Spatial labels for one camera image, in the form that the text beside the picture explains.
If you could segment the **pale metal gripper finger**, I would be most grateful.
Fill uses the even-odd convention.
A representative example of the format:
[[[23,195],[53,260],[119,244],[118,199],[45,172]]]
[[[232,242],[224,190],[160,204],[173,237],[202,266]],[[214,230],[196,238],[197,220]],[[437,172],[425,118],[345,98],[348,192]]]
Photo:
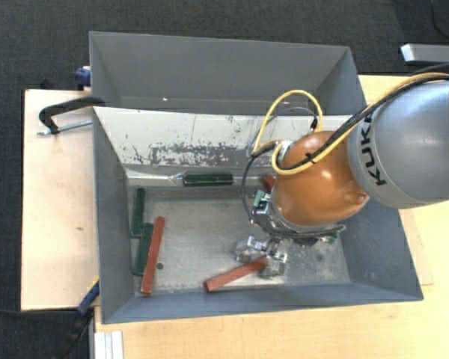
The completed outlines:
[[[277,251],[266,256],[266,267],[259,272],[260,277],[274,277],[285,272],[288,254]]]
[[[236,243],[234,253],[238,262],[249,263],[266,256],[266,249],[266,240],[248,236]]]

